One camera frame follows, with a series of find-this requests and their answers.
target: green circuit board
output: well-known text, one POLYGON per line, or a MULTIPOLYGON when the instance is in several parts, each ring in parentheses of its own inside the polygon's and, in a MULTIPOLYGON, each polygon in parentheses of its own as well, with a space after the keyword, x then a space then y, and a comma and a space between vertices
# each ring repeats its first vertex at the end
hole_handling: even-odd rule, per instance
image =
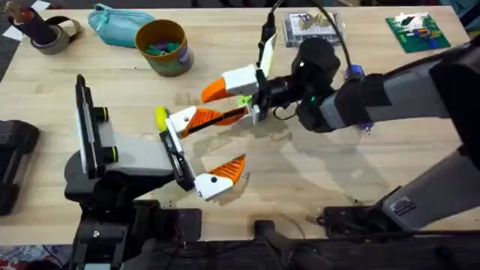
POLYGON ((428 12, 401 14, 392 18, 386 18, 386 22, 405 50, 405 53, 451 46, 428 12))

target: teal pencil case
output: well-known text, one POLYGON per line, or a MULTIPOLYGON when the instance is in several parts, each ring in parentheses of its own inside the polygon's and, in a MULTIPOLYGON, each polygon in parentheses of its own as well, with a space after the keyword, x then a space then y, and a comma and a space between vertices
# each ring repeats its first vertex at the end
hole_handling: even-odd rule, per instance
POLYGON ((144 24, 155 18, 141 11, 119 10, 96 4, 88 15, 88 24, 108 45, 135 48, 135 34, 144 24))

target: wooden table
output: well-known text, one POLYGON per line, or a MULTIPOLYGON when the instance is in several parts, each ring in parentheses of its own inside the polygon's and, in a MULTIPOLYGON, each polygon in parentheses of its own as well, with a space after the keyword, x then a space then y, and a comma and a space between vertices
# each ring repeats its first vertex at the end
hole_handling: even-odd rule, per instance
MULTIPOLYGON (((468 41, 450 7, 336 8, 346 23, 352 61, 365 72, 386 72, 434 53, 406 54, 385 22, 400 12, 429 11, 452 45, 468 41)), ((79 20, 84 34, 66 51, 45 56, 24 40, 0 85, 1 119, 21 119, 42 130, 31 157, 14 213, 0 218, 0 245, 71 243, 80 207, 64 198, 64 166, 78 148, 74 127, 74 84, 82 74, 94 102, 107 106, 116 132, 158 140, 155 106, 175 112, 198 105, 200 92, 222 72, 254 63, 266 9, 147 10, 175 20, 195 53, 191 71, 158 76, 135 49, 105 45, 87 24, 90 10, 48 10, 44 17, 65 15, 79 20)), ((289 73, 296 49, 284 47, 280 13, 272 76, 289 73)), ((342 82, 341 72, 335 85, 342 82)), ((235 100, 208 104, 228 110, 235 100)), ((323 237, 323 229, 306 218, 325 206, 350 205, 354 199, 374 203, 398 185, 414 179, 452 152, 458 136, 449 120, 415 119, 377 123, 371 135, 354 128, 308 133, 296 120, 270 118, 257 127, 210 127, 183 140, 196 171, 210 170, 247 154, 244 176, 235 188, 214 202, 176 184, 155 190, 166 206, 203 211, 202 239, 248 239, 256 219, 268 218, 289 237, 323 237)), ((479 228, 479 210, 433 224, 432 228, 479 228)))

